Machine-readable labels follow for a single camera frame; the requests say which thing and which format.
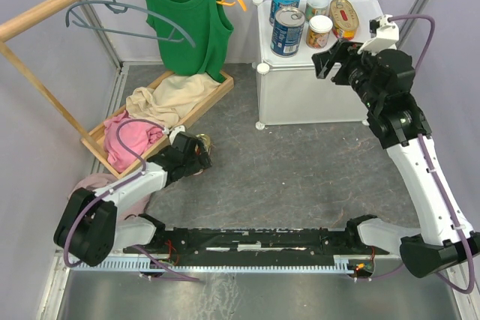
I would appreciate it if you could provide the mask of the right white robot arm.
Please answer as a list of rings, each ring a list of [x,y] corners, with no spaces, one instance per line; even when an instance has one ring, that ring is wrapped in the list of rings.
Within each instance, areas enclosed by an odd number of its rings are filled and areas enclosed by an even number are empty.
[[[425,114],[410,91],[416,71],[411,56],[396,49],[364,51],[360,43],[339,40],[312,56],[316,77],[352,89],[367,109],[370,130],[394,162],[409,192],[419,227],[409,229],[366,215],[354,219],[345,247],[362,253],[369,246],[400,256],[422,278],[455,265],[473,266],[479,233],[463,215],[447,184]]]

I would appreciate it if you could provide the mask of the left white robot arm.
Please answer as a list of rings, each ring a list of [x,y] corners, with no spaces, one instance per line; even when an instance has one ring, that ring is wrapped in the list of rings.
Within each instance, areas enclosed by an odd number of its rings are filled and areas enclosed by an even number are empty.
[[[113,250],[143,246],[162,250],[165,225],[148,214],[134,215],[141,199],[212,165],[210,141],[204,136],[178,133],[172,144],[143,162],[123,179],[97,190],[81,187],[70,196],[56,228],[54,243],[63,249],[64,262],[99,265]]]

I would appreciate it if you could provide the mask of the dark blue tin can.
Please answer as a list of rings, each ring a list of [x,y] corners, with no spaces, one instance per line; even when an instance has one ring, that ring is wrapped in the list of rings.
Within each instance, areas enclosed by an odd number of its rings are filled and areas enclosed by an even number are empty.
[[[280,57],[294,56],[301,43],[305,15],[297,7],[282,7],[274,15],[271,50]]]

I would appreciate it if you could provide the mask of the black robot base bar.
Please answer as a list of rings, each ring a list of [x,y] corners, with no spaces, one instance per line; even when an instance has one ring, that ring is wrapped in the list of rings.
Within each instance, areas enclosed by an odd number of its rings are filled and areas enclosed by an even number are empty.
[[[176,265],[333,265],[335,256],[386,255],[364,245],[352,226],[343,229],[160,229],[143,247],[172,255]]]

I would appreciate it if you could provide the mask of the oval sardine tin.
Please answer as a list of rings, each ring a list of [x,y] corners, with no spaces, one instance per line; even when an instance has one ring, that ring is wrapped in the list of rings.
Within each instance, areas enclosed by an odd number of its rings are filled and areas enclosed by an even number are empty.
[[[359,28],[359,18],[348,0],[331,0],[329,17],[333,22],[332,31],[337,38],[352,40]]]
[[[196,137],[202,141],[203,147],[205,148],[206,152],[210,154],[212,149],[211,137],[204,133],[197,134]]]

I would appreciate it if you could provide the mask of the small cup white lid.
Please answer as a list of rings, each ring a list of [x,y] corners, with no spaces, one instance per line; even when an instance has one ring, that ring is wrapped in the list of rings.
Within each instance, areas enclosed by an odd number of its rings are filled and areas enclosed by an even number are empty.
[[[324,48],[328,43],[332,28],[333,22],[329,17],[323,15],[313,16],[308,23],[306,44],[314,49]]]

